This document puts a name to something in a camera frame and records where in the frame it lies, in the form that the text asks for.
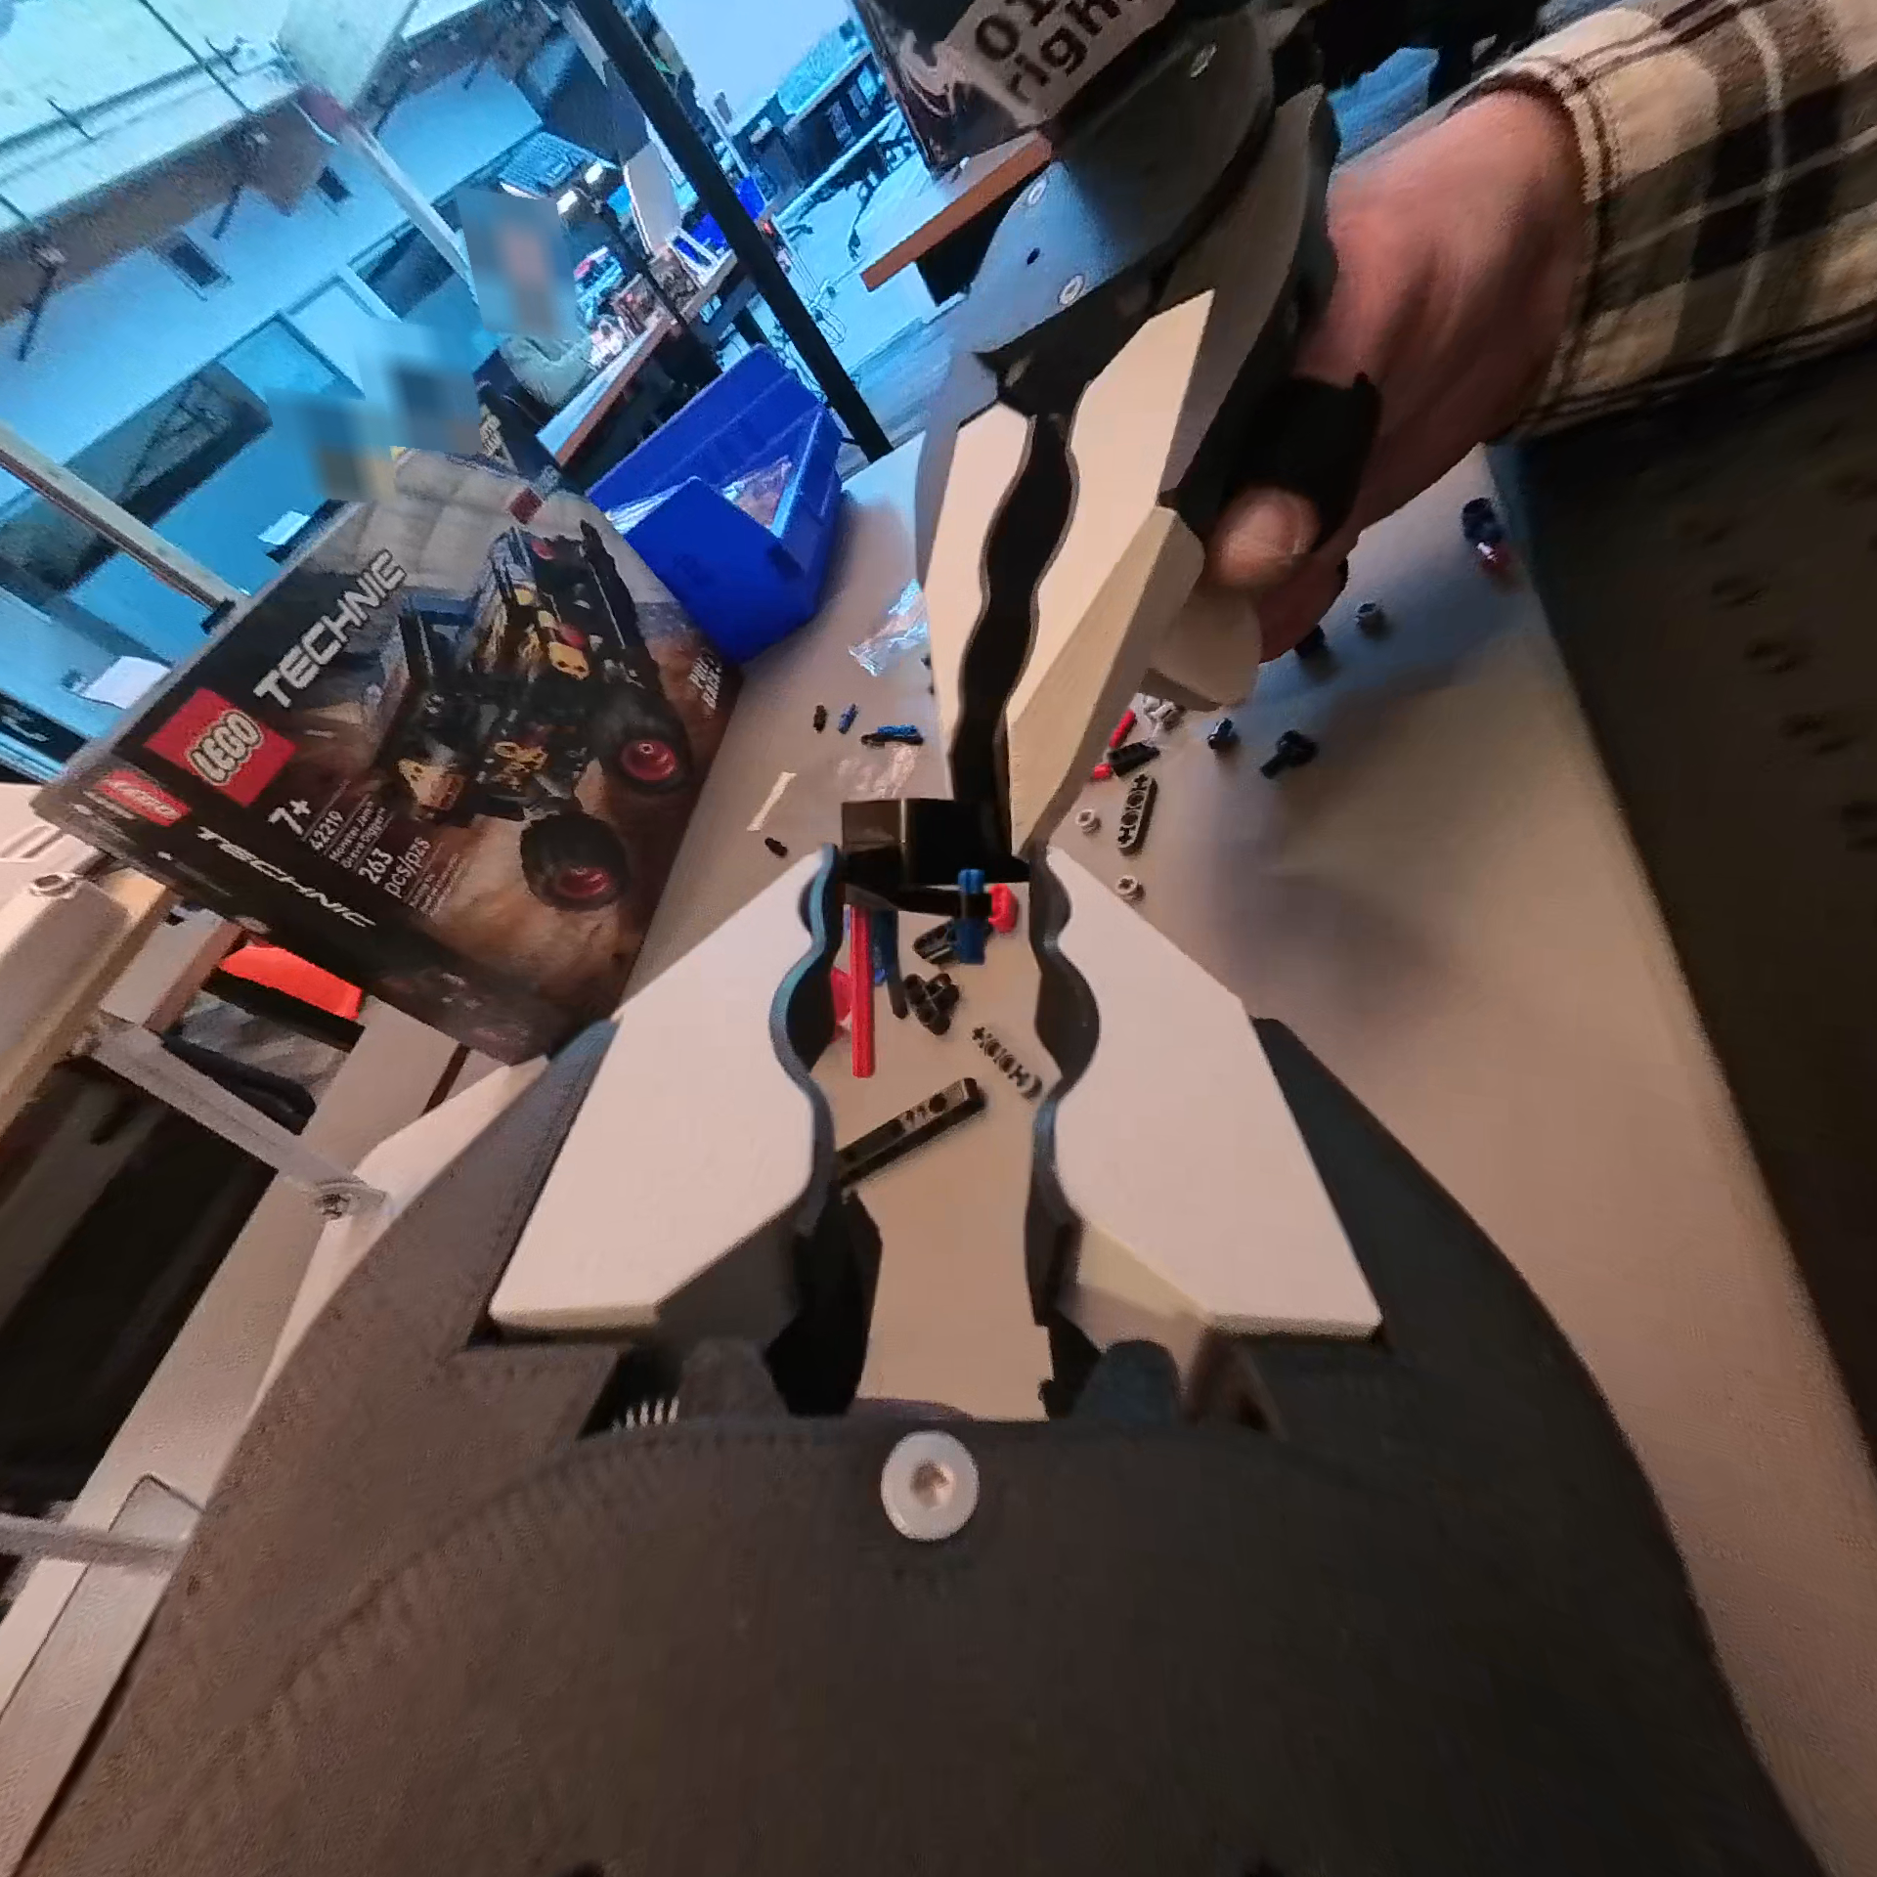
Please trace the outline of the long black beam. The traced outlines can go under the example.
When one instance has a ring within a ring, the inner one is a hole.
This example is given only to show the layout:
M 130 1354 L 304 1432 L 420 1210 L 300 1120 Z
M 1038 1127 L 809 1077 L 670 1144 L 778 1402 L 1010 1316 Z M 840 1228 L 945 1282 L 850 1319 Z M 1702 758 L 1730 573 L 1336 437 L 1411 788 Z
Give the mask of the long black beam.
M 983 1112 L 983 1089 L 974 1077 L 962 1077 L 900 1115 L 858 1135 L 853 1142 L 842 1144 L 835 1151 L 835 1184 L 852 1189 L 868 1182 L 892 1164 L 921 1154 Z

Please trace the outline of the black perforated panel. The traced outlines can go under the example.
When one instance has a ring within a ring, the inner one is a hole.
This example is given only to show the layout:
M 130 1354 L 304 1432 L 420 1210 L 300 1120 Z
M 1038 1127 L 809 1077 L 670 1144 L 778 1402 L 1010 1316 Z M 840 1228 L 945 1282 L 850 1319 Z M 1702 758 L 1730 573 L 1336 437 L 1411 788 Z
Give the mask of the black perforated panel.
M 1872 1449 L 1872 344 L 1490 467 Z

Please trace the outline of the person's right hand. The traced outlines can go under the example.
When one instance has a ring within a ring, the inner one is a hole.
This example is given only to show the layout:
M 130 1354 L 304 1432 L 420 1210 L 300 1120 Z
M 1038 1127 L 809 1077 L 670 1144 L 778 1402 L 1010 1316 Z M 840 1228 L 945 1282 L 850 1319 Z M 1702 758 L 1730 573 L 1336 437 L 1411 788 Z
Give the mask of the person's right hand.
M 1500 88 L 1344 167 L 1329 189 L 1339 272 L 1297 376 L 1372 385 L 1376 433 L 1345 523 L 1257 485 L 1211 538 L 1211 573 L 1245 590 L 1264 665 L 1344 590 L 1358 537 L 1502 433 L 1564 336 L 1587 210 L 1575 135 L 1528 88 Z

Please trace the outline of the pile of small mixed bricks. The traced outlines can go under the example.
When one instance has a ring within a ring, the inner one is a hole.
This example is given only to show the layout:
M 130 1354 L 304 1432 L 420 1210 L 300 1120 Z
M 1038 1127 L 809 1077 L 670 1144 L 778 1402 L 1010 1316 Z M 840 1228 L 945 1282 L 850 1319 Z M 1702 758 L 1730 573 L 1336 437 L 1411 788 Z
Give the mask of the pile of small mixed bricks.
M 844 546 L 830 600 L 814 623 L 811 705 L 835 720 L 858 707 L 852 735 L 816 739 L 822 767 L 799 781 L 816 800 L 816 833 L 839 846 L 850 800 L 942 798 L 948 794 L 929 674 L 905 660 L 874 677 L 852 644 L 868 637 L 915 580 L 910 485 L 885 465 L 850 490 Z M 1447 752 L 1429 718 L 1460 684 L 1497 628 L 1526 611 L 1510 550 L 1510 506 L 1483 458 L 1466 460 L 1403 514 L 1372 529 L 1352 560 L 1350 586 L 1325 620 L 1325 644 L 1258 670 L 1232 712 L 1192 712 L 1155 731 L 1136 705 L 1137 739 L 1157 758 L 1137 767 L 1157 779 L 1153 828 L 1137 857 L 1118 853 L 1118 824 L 1130 779 L 1093 781 L 1070 803 L 1055 846 L 1090 872 L 1167 872 L 1177 851 L 1222 853 L 1232 842 L 1272 849 L 1309 818 L 1378 798 L 1403 804 L 1411 742 Z

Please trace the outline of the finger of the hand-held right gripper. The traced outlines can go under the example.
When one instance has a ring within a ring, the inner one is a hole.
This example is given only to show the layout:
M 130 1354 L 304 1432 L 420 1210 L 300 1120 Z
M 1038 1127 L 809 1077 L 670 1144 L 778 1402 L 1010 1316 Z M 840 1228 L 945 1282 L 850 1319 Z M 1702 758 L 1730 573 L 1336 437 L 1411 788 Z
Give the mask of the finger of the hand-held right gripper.
M 1162 487 L 1211 314 L 1206 288 L 1153 316 L 1072 411 L 1070 517 L 1040 580 L 1033 644 L 1002 727 L 1019 853 L 1049 842 L 1153 637 L 1200 575 L 1200 541 Z
M 945 781 L 993 829 L 1052 829 L 1082 742 L 1072 630 L 1044 595 L 1072 520 L 1068 437 L 1062 413 L 974 413 L 924 560 Z

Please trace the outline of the toy truck set box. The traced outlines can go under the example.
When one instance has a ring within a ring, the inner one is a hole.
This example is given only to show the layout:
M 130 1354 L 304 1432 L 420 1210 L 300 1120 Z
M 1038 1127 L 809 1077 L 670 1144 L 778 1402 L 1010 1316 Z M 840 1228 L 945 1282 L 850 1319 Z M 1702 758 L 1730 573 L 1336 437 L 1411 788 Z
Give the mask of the toy truck set box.
M 620 1009 L 738 694 L 587 499 L 394 451 L 33 812 L 523 1063 Z

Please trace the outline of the short black beam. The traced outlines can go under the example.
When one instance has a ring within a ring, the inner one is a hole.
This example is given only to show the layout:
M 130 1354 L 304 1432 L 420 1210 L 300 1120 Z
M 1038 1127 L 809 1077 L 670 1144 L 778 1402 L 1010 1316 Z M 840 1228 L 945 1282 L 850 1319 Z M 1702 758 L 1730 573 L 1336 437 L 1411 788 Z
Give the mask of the short black beam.
M 952 800 L 850 800 L 840 807 L 839 849 L 850 884 L 879 897 L 915 888 L 957 888 L 962 874 L 987 886 L 1029 878 L 1010 851 L 996 812 Z

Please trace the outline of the black metal post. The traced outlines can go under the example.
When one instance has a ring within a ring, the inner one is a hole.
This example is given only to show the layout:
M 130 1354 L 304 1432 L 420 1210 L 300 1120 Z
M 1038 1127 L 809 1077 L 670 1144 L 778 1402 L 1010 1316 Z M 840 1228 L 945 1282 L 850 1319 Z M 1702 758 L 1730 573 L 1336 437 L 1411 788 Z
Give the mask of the black metal post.
M 561 5 L 561 13 L 567 21 L 577 18 L 594 39 L 602 62 L 620 74 L 648 128 L 658 132 L 674 156 L 679 172 L 690 181 L 697 200 L 723 228 L 735 260 L 749 270 L 761 297 L 772 309 L 850 441 L 869 464 L 889 457 L 895 450 L 889 437 L 790 283 L 767 238 L 762 238 L 761 224 L 745 210 L 708 142 L 690 123 L 672 86 L 653 58 L 651 47 L 632 28 L 626 7 L 618 2 L 567 2 Z

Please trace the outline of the small beam and pins assembly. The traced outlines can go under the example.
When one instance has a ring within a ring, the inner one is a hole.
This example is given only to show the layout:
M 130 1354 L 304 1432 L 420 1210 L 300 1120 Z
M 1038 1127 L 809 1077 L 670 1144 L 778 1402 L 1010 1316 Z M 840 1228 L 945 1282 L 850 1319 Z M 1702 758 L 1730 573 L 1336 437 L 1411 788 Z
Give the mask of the small beam and pins assembly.
M 959 958 L 935 969 L 917 957 L 911 971 L 900 958 L 902 914 L 892 909 L 866 909 L 844 900 L 842 905 L 842 958 L 830 973 L 835 1019 L 848 1025 L 852 1042 L 852 1074 L 871 1077 L 876 1074 L 876 998 L 885 994 L 887 1014 L 897 1022 L 917 1024 L 902 1001 L 900 982 L 908 973 L 949 973 L 964 999 L 964 971 L 986 963 L 995 937 L 1012 935 L 1019 925 L 1022 905 L 1010 884 L 986 884 L 983 874 L 962 874 L 957 880 L 962 917 L 957 923 Z

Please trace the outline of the blue plastic bin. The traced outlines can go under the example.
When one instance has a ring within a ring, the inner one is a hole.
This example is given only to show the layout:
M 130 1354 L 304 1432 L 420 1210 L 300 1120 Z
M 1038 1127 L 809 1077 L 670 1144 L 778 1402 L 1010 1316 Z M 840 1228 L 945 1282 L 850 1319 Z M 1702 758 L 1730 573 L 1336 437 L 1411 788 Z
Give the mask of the blue plastic bin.
M 753 350 L 587 493 L 723 660 L 747 667 L 821 609 L 842 430 Z

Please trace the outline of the grey desk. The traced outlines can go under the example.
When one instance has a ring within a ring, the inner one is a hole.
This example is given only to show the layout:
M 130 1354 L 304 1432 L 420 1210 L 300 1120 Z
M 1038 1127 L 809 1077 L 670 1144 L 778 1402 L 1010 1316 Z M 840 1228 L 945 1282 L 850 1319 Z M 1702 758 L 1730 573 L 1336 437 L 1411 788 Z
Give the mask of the grey desk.
M 795 714 L 861 691 L 848 646 L 910 580 L 915 447 L 852 482 L 830 611 L 755 667 L 632 993 L 778 872 L 745 823 L 795 772 L 776 832 L 832 814 L 835 760 Z M 1394 632 L 1309 680 L 1269 669 L 1248 742 L 1287 724 L 1323 763 L 1258 783 L 1181 731 L 1145 847 L 1145 923 L 1257 1017 L 1285 1022 L 1489 1229 L 1558 1314 L 1634 1443 L 1722 1669 L 1833 1872 L 1872 1872 L 1865 1572 L 1870 1459 L 1764 1174 L 1537 602 L 1466 573 L 1454 517 L 1483 460 L 1372 529 L 1357 600 Z M 1017 1228 L 1017 1096 L 879 1182 L 885 1269 L 866 1391 L 1041 1417 L 1044 1332 Z M 938 1162 L 983 1160 L 986 1225 L 925 1232 Z M 146 1477 L 201 1506 L 251 1417 L 298 1289 L 330 1289 L 314 1200 L 262 1200 L 83 1491 L 111 1525 Z

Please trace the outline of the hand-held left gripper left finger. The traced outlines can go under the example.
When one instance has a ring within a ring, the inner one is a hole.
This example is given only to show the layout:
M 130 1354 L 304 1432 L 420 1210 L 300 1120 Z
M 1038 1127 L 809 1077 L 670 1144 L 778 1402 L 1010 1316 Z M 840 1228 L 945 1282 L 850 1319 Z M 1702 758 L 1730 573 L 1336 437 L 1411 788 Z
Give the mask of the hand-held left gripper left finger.
M 735 1341 L 799 1417 L 853 1403 L 881 1246 L 839 1191 L 814 1080 L 842 909 L 839 853 L 811 851 L 623 1001 L 489 1299 L 496 1329 L 607 1339 L 667 1375 Z

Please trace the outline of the white book stand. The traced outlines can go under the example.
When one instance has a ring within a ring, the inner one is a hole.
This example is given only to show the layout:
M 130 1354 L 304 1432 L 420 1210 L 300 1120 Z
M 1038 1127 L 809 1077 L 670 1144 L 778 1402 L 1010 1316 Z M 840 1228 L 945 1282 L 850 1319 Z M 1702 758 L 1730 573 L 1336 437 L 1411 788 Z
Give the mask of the white book stand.
M 310 1267 L 392 1212 L 387 1142 L 530 1070 L 366 1001 L 288 1005 L 300 1081 L 181 1052 L 238 931 L 5 788 L 5 1813 L 105 1709 L 275 1368 Z

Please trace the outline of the orange plastic object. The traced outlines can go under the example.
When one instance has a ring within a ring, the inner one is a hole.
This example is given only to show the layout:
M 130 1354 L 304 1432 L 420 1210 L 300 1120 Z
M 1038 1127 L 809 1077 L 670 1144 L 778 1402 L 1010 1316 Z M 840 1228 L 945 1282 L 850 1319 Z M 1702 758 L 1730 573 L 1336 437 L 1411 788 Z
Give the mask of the orange plastic object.
M 365 994 L 357 986 L 280 946 L 258 942 L 238 946 L 222 958 L 220 971 L 231 979 L 283 994 L 327 1017 L 347 1024 L 359 1019 Z

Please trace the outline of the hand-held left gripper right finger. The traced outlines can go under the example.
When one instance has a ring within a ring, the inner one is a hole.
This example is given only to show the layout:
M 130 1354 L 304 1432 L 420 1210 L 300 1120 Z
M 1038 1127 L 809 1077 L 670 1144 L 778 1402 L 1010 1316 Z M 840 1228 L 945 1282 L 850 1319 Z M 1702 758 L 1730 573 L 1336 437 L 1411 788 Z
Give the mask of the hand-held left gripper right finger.
M 1367 1348 L 1382 1309 L 1248 1005 L 1088 866 L 1030 857 L 1026 1293 L 1068 1417 L 1142 1348 L 1177 1408 L 1252 1341 Z

